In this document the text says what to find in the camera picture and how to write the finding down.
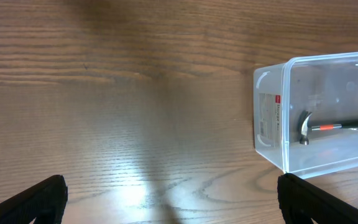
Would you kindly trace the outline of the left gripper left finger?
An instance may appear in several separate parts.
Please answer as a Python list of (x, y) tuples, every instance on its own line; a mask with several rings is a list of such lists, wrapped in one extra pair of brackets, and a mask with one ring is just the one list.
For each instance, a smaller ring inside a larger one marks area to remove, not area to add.
[(68, 201), (62, 175), (53, 175), (0, 203), (0, 223), (61, 224)]

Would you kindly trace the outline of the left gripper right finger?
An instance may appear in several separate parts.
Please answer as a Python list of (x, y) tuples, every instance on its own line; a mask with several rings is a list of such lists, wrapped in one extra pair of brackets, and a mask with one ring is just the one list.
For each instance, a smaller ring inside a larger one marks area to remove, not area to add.
[(286, 224), (358, 224), (357, 208), (291, 173), (278, 178), (277, 192)]

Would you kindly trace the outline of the small black-handled claw hammer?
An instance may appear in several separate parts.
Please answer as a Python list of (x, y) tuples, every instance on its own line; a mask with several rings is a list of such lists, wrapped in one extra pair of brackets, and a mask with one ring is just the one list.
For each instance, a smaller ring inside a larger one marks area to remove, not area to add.
[(313, 131), (330, 131), (334, 129), (354, 129), (358, 128), (358, 120), (344, 121), (334, 124), (322, 124), (317, 126), (308, 126), (312, 112), (303, 111), (298, 122), (298, 132), (300, 134), (299, 143), (307, 146), (310, 142), (308, 139), (309, 132)]

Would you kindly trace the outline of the clear plastic storage container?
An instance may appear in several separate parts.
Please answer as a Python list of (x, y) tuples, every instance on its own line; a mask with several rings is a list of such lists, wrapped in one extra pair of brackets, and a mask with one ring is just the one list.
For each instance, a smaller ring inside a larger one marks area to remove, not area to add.
[(308, 126), (358, 120), (358, 52), (295, 57), (254, 72), (255, 150), (285, 173), (307, 179), (358, 167), (358, 128), (309, 132)]

